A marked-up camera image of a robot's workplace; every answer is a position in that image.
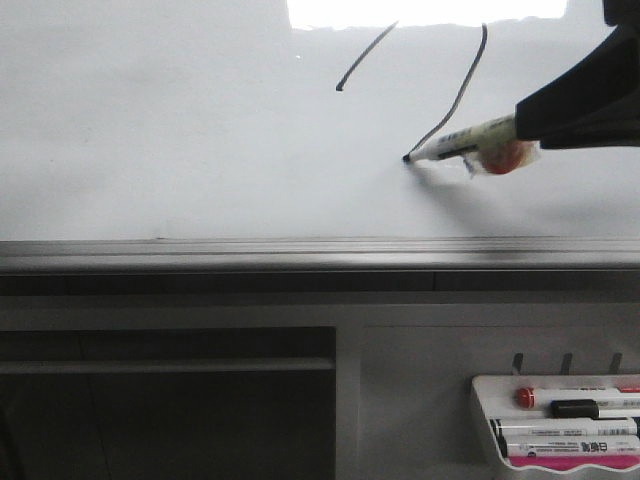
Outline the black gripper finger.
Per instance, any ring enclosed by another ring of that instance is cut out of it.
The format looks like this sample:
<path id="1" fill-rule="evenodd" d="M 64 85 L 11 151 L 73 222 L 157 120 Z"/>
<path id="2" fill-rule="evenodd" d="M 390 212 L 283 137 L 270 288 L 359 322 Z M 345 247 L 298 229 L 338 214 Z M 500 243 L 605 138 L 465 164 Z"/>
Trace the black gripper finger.
<path id="1" fill-rule="evenodd" d="M 605 1 L 614 31 L 566 73 L 516 105 L 516 135 L 543 149 L 639 145 L 639 3 Z"/>

